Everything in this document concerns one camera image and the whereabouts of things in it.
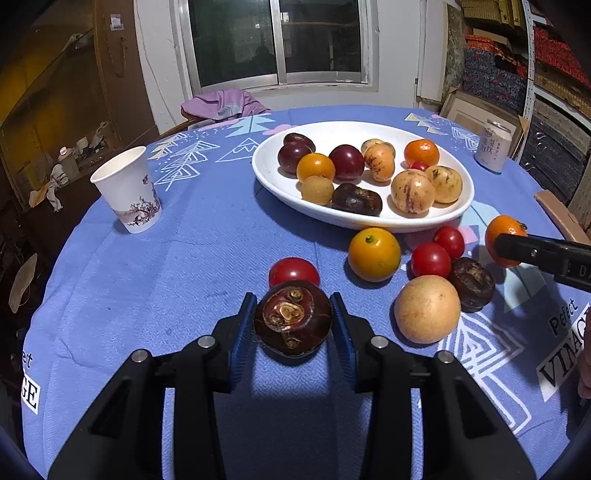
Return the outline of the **person's right hand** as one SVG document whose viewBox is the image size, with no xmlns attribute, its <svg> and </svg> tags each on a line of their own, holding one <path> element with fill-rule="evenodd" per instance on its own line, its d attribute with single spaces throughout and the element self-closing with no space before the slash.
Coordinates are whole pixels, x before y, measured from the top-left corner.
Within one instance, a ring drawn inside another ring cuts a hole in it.
<svg viewBox="0 0 591 480">
<path fill-rule="evenodd" d="M 578 394 L 582 399 L 591 399 L 591 326 L 590 314 L 587 314 L 584 332 L 584 348 L 578 357 L 579 383 Z"/>
</svg>

